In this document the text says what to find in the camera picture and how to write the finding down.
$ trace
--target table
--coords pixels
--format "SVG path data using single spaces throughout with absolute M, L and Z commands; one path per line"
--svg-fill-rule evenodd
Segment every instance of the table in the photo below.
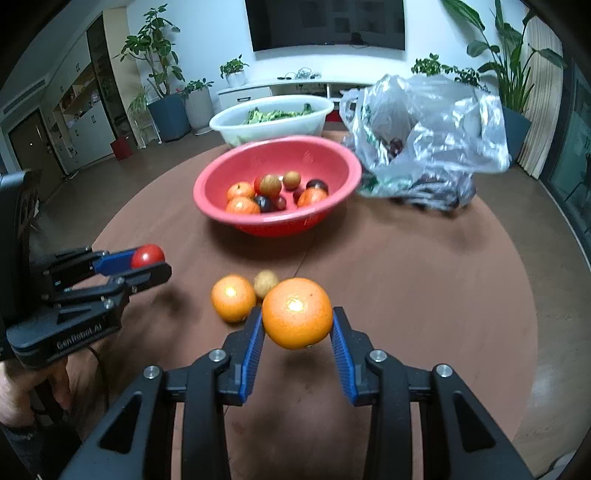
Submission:
M 534 378 L 537 322 L 519 254 L 484 202 L 476 197 L 448 218 L 352 196 L 312 231 L 255 238 L 209 220 L 193 203 L 196 177 L 225 150 L 156 179 L 94 244 L 116 251 L 153 242 L 173 268 L 167 285 L 133 297 L 124 328 L 98 347 L 112 397 L 146 365 L 182 367 L 220 347 L 232 328 L 213 311 L 212 285 L 270 268 L 279 278 L 318 282 L 354 329 L 403 363 L 452 365 L 513 438 Z M 86 434 L 102 414 L 100 376 L 86 351 L 70 358 L 69 371 L 74 417 Z M 292 352 L 267 338 L 253 394 L 226 413 L 235 479 L 360 478 L 368 432 L 369 409 L 351 407 L 342 394 L 328 339 Z M 177 435 L 173 478 L 179 445 Z

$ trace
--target doorway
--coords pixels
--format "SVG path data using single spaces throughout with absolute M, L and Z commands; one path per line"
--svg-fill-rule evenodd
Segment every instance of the doorway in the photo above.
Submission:
M 66 174 L 49 141 L 41 112 L 37 109 L 8 134 L 17 161 L 24 170 L 41 170 L 39 199 L 44 202 L 59 187 Z

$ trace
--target clear plastic bag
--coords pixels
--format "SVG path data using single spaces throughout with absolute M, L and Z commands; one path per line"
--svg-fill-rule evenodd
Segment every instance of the clear plastic bag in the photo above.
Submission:
M 386 75 L 344 92 L 340 117 L 343 144 L 363 165 L 363 196 L 453 210 L 475 195 L 472 173 L 511 164 L 499 97 L 442 75 Z

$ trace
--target television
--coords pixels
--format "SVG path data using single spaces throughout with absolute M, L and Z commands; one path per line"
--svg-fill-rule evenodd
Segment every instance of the television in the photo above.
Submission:
M 300 45 L 404 50 L 404 0 L 245 0 L 254 51 Z

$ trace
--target shelf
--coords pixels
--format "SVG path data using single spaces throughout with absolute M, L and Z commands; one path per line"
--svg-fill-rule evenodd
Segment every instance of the shelf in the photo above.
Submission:
M 89 100 L 89 96 L 95 90 L 98 90 L 98 84 L 96 83 L 96 78 L 94 77 L 88 85 L 78 92 L 78 95 L 76 95 L 76 98 L 72 100 L 70 105 L 62 110 L 64 115 L 77 115 L 78 110 L 82 107 L 82 105 L 84 105 L 85 100 Z

